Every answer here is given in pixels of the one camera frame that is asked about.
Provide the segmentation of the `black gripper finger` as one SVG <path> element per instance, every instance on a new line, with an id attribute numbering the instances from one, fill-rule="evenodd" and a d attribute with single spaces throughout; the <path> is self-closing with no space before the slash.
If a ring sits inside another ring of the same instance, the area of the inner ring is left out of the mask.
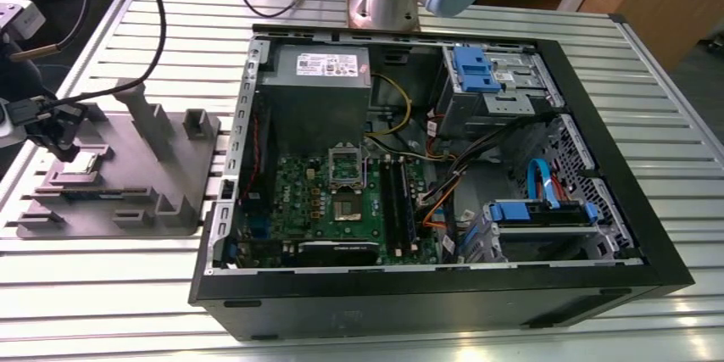
<path id="1" fill-rule="evenodd" d="M 26 125 L 27 139 L 39 147 L 44 147 L 58 159 L 64 156 L 62 141 L 64 128 L 56 122 L 34 122 Z"/>
<path id="2" fill-rule="evenodd" d="M 56 140 L 55 156 L 62 162 L 72 162 L 80 148 L 75 137 L 87 117 L 88 107 L 83 103 L 71 103 L 55 109 Z"/>

